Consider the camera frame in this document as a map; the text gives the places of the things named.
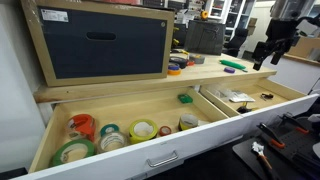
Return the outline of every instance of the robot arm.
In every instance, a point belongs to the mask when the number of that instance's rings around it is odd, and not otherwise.
[[[277,65],[281,56],[296,44],[295,35],[316,35],[319,33],[320,14],[315,18],[309,14],[315,0],[277,0],[271,9],[266,42],[258,42],[252,58],[253,69],[260,70],[262,62],[275,53],[271,63]]]

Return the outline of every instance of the office chair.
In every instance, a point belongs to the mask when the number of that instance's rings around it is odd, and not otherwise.
[[[229,43],[224,44],[224,47],[226,50],[223,50],[224,54],[237,57],[239,53],[239,49],[241,45],[246,41],[248,36],[248,30],[247,29],[242,29],[242,28],[237,28],[235,30],[235,35],[229,41]]]

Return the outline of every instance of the label sticker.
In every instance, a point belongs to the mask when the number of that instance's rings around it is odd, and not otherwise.
[[[48,9],[41,9],[42,18],[46,21],[60,21],[69,22],[68,13],[65,11],[53,11]]]

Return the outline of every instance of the drawer handle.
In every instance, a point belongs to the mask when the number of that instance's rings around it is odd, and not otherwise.
[[[171,162],[171,161],[173,161],[173,160],[178,159],[178,157],[179,157],[179,156],[178,156],[178,153],[177,153],[176,151],[173,151],[173,154],[174,154],[174,156],[173,156],[172,158],[166,159],[166,160],[161,161],[161,162],[158,162],[158,163],[156,163],[156,164],[152,164],[151,161],[150,161],[150,159],[147,159],[148,165],[149,165],[150,167],[158,167],[158,166],[161,166],[161,165],[163,165],[163,164],[165,164],[165,163],[168,163],[168,162]]]

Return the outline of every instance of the open drawer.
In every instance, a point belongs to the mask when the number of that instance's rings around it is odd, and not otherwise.
[[[270,109],[276,109],[279,115],[286,112],[293,115],[303,113],[310,108],[317,98],[317,96],[307,96],[266,78],[201,86],[200,93],[230,117],[240,115],[237,109],[242,106],[242,102],[235,103],[228,99],[222,100],[217,96],[219,94],[217,92],[226,89],[239,90],[255,99],[255,102],[248,102],[247,107],[249,109],[257,108],[255,111],[259,112],[270,107]],[[272,94],[274,97],[264,100],[260,97],[262,93]]]
[[[188,94],[193,103],[181,103],[179,94]],[[90,114],[97,122],[95,146],[100,139],[98,131],[109,123],[117,124],[120,132],[128,135],[133,121],[151,119],[158,128],[169,126],[173,134],[50,168],[55,152],[70,141],[65,132],[68,119],[81,113]],[[197,116],[201,120],[199,127],[180,132],[179,118],[184,113]],[[242,135],[247,124],[240,119],[228,118],[192,88],[58,104],[27,176],[55,180],[90,179],[92,175],[95,179],[127,179],[161,167],[165,164],[161,162],[183,160]]]

